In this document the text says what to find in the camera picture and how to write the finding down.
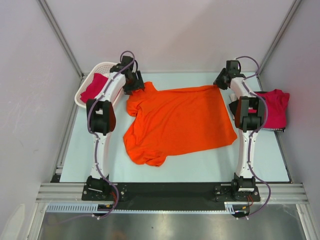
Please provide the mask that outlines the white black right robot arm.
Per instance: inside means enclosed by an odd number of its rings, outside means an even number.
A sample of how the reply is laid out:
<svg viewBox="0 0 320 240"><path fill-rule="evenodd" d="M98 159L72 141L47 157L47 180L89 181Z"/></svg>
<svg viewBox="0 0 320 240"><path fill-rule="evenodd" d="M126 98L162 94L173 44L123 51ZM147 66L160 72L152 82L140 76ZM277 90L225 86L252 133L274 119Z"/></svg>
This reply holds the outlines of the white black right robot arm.
<svg viewBox="0 0 320 240"><path fill-rule="evenodd" d="M214 81L221 90L231 89L237 97L234 124L239 134L238 164L230 186L221 186L216 192L227 200L244 202L258 196L254 173L254 151L258 133L268 115L265 100L257 95L247 84L248 78L241 73L237 59L227 60Z"/></svg>

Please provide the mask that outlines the orange t shirt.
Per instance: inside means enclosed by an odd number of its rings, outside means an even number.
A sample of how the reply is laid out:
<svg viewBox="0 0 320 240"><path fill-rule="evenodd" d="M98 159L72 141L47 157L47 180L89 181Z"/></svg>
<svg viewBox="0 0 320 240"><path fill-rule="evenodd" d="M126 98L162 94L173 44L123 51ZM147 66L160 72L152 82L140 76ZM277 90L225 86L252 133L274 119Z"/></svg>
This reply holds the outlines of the orange t shirt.
<svg viewBox="0 0 320 240"><path fill-rule="evenodd" d="M160 167L168 156L230 146L237 139L220 89L215 85L133 93L126 112L134 120L123 136L137 165Z"/></svg>

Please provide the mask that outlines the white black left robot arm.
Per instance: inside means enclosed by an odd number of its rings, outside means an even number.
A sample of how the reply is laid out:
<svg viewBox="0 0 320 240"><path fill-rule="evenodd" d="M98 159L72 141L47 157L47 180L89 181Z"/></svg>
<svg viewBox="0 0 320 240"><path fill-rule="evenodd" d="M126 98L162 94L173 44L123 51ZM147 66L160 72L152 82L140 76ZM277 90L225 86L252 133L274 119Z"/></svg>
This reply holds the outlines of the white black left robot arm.
<svg viewBox="0 0 320 240"><path fill-rule="evenodd" d="M93 164L86 180L87 192L105 200L115 188L108 176L108 148L112 132L116 127L115 107L123 95L144 90L145 85L138 70L138 62L131 51L120 56L120 62L109 70L107 82L96 97L86 102L87 130L94 137Z"/></svg>

